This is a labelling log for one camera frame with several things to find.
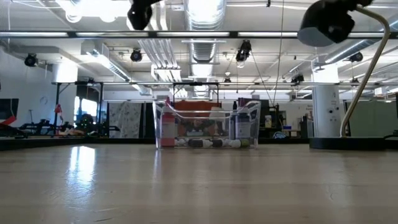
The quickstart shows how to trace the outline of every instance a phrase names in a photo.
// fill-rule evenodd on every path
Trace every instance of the clear plastic bin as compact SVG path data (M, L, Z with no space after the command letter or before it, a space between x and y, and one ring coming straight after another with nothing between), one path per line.
M250 101L238 110L212 107L209 111L181 111L154 101L156 148L255 149L261 103Z

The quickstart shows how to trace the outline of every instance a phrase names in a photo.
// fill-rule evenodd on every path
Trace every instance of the ceiling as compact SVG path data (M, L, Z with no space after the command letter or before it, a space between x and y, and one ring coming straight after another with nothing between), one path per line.
M118 7L130 5L128 0L114 1ZM300 21L305 12L314 0L296 1L272 1L272 7L265 7L265 1L235 0L227 1L226 15L223 30L262 30L262 31L297 31ZM181 10L183 1L167 0L166 11L167 26L169 30L186 30L185 13ZM78 31L104 31L104 30L129 30L126 25L125 13L120 12L114 22L103 22L99 17L83 17L77 23L70 23L65 18L64 9L58 8L59 4L55 1L38 2L36 0L26 1L5 1L0 0L0 30L78 30ZM378 12L385 17L390 17L397 13L398 2L396 1L374 1L374 12ZM369 32L379 31L380 26L377 21L362 16L357 12L350 13L356 21L355 31ZM102 39L96 40L106 44L110 49L110 57L116 61L123 69L139 81L151 82L154 79L150 75L151 61L142 50L143 59L139 63L130 60L133 48L139 48L137 39ZM215 64L213 67L213 78L222 82L226 77L225 73L230 72L232 82L255 82L264 81L281 82L289 76L285 76L289 71L302 63L310 60L317 55L325 55L340 48L348 42L357 40L347 40L338 45L325 48L308 47L301 44L296 39L251 39L253 54L248 58L243 68L238 68L235 55L237 48L241 45L242 39L226 39L225 43L219 44ZM120 81L99 63L94 63L88 55L81 54L81 39L11 39L10 43L14 48L23 49L26 46L49 46L58 47L66 53L72 55L84 65L84 69L79 71L80 76L91 76L97 81ZM374 44L364 50L365 62L338 62L339 79L350 80L352 77L363 74L369 66L369 61L377 48ZM389 40L384 51L398 46L398 40ZM177 63L181 68L182 78L190 76L190 60L187 44L182 43L182 39L172 39L172 47ZM38 58L46 60L48 63L57 63L62 54L38 54ZM376 71L379 68L398 62L398 50L391 50L383 55L377 63ZM311 79L311 70L302 70L306 81ZM377 81L396 82L398 74L395 70L378 73L373 76L370 82ZM126 87L115 87L120 90Z

